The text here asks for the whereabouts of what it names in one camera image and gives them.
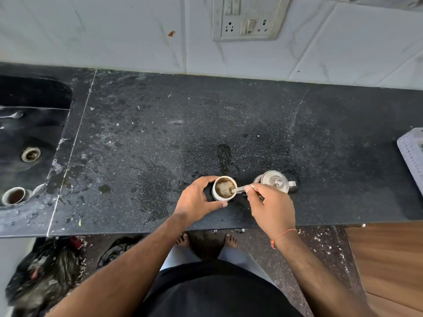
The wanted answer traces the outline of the person's left hand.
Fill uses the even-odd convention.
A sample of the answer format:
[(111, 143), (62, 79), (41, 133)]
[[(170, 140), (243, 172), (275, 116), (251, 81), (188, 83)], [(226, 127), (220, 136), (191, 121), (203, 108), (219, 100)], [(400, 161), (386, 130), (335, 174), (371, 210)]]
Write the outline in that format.
[(217, 178), (202, 176), (183, 190), (173, 215), (182, 218), (186, 228), (210, 213), (204, 212), (202, 207), (202, 203), (207, 201), (204, 189)]

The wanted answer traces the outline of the person's right hand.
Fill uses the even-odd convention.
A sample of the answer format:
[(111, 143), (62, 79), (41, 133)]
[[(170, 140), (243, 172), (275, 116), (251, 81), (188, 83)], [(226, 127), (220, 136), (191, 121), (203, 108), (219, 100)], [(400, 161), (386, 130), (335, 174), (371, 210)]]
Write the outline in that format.
[(295, 228), (295, 210), (290, 196), (273, 186), (260, 183), (253, 186), (260, 194), (262, 204), (250, 205), (251, 213), (267, 236), (274, 239), (283, 231)]

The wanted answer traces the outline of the white ceramic cup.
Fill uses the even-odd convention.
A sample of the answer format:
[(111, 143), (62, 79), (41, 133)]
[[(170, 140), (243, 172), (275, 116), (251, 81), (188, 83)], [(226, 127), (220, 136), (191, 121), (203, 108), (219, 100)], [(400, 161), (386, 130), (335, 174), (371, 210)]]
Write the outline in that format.
[(221, 197), (218, 197), (216, 194), (215, 194), (215, 192), (213, 191), (214, 189), (214, 184), (213, 184), (213, 186), (212, 186), (212, 189), (211, 189), (211, 193), (212, 193), (212, 196), (213, 196), (213, 198), (214, 198), (214, 200), (216, 200), (216, 201), (229, 201), (230, 199), (223, 199), (223, 198), (221, 198)]

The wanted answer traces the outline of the steel teaspoon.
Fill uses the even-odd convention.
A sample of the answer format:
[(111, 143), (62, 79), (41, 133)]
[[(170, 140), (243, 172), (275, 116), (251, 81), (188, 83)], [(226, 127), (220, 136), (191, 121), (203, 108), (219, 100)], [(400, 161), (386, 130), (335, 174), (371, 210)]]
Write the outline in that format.
[(240, 186), (240, 187), (231, 187), (231, 188), (229, 189), (229, 191), (230, 191), (230, 197), (229, 197), (229, 199), (234, 198), (234, 196), (235, 196), (236, 194), (238, 194), (238, 193), (243, 193), (243, 192), (245, 192), (245, 187), (251, 187), (251, 189), (252, 189), (253, 191), (255, 191), (253, 184), (249, 184), (249, 185), (245, 185), (245, 186)]

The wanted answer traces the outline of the person's left forearm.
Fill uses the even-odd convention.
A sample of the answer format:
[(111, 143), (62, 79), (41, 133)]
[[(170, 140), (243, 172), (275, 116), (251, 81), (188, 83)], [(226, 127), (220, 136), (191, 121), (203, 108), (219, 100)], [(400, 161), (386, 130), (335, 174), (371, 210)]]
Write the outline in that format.
[(177, 209), (152, 234), (82, 282), (45, 317), (130, 317), (177, 239), (194, 221), (192, 214)]

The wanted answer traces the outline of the person's right forearm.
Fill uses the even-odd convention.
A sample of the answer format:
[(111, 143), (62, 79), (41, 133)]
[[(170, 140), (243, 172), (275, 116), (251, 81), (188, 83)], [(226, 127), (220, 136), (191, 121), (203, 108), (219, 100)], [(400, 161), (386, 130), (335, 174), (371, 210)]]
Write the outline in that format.
[(315, 317), (378, 317), (313, 254), (295, 231), (275, 242)]

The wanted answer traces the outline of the brown frothy coffee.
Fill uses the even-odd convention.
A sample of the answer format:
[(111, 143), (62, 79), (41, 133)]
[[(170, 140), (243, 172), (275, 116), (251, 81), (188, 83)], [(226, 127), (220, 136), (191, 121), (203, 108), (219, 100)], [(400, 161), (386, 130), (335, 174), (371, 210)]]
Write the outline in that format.
[(218, 197), (229, 199), (235, 196), (237, 185), (235, 181), (228, 176), (219, 177), (214, 183), (214, 192)]

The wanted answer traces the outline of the small steel lidded container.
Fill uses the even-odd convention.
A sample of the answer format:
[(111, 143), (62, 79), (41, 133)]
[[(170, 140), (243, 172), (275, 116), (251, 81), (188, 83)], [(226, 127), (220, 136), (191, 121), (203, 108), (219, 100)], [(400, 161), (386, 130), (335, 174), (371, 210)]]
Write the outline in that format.
[(285, 175), (276, 170), (266, 171), (265, 173), (257, 176), (253, 183), (273, 186), (284, 193), (293, 192), (298, 189), (295, 181), (288, 181)]

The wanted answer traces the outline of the person's light grey trousers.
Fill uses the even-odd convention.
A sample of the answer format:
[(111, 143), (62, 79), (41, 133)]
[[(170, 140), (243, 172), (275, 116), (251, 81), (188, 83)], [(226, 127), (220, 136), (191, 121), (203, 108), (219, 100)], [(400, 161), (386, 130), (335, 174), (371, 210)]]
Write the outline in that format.
[[(241, 268), (244, 268), (247, 271), (256, 274), (257, 276), (275, 285), (275, 283), (261, 268), (261, 266), (253, 259), (253, 257), (242, 248), (232, 248), (225, 245), (220, 251), (220, 254), (217, 259), (230, 262)], [(161, 266), (160, 271), (163, 271), (167, 268), (172, 268), (193, 262), (205, 261), (201, 260), (190, 247), (177, 244), (172, 247), (172, 250), (170, 251), (163, 265)]]

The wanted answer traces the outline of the person's black shirt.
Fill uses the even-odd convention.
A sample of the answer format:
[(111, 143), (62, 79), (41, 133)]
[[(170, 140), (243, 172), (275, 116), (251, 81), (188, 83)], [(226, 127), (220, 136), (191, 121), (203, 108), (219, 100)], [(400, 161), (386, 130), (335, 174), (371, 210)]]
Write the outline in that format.
[(272, 283), (222, 260), (158, 273), (133, 317), (303, 317)]

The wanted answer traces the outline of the small black garbage bag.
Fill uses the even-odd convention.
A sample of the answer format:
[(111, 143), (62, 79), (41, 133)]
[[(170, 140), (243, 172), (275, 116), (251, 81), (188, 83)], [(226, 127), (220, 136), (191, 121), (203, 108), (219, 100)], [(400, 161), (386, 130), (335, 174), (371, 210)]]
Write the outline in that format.
[(107, 266), (114, 260), (118, 259), (119, 256), (124, 254), (126, 251), (130, 250), (134, 245), (136, 245), (140, 240), (144, 237), (141, 235), (130, 237), (124, 236), (116, 239), (111, 246), (100, 256), (96, 270), (100, 270), (101, 268)]

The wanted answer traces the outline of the wooden cabinet door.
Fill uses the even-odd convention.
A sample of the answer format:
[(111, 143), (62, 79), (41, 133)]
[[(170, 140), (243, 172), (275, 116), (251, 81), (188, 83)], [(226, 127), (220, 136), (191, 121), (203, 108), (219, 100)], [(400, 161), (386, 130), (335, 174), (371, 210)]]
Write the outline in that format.
[(380, 317), (423, 317), (423, 221), (347, 227), (369, 306)]

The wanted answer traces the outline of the steel sink drain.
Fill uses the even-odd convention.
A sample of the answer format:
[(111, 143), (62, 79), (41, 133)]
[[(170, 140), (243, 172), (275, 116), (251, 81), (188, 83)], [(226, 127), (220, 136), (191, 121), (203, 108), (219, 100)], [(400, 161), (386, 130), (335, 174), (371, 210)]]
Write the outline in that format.
[(41, 157), (41, 149), (38, 147), (28, 147), (20, 154), (20, 159), (25, 163), (33, 163)]

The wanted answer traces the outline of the black stone sink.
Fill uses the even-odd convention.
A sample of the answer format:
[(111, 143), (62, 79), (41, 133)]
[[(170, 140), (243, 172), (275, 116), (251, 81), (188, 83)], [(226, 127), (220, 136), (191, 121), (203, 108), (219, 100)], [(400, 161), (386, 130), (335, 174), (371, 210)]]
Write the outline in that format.
[[(26, 189), (25, 202), (37, 186), (46, 182), (72, 97), (71, 88), (59, 81), (0, 76), (0, 116), (24, 113), (20, 119), (0, 120), (0, 209), (17, 205), (1, 202), (9, 189)], [(20, 159), (28, 147), (41, 149), (41, 157), (33, 163)]]

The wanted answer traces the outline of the used white cup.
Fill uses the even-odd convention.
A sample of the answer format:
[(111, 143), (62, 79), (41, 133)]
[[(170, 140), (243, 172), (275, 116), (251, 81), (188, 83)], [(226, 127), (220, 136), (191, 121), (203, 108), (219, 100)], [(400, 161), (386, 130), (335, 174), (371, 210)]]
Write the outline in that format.
[(15, 205), (23, 202), (26, 196), (26, 189), (24, 189), (23, 187), (13, 187), (3, 194), (1, 202), (5, 206)]

